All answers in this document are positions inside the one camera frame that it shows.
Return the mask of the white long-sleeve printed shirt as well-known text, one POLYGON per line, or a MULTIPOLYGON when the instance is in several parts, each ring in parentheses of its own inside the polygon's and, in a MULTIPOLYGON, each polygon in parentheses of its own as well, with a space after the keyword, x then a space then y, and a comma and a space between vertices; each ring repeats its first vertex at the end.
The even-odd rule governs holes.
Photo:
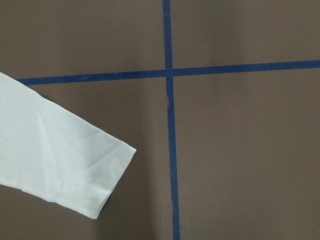
POLYGON ((130 164, 135 148, 0 76, 0 183, 91 219, 130 164))

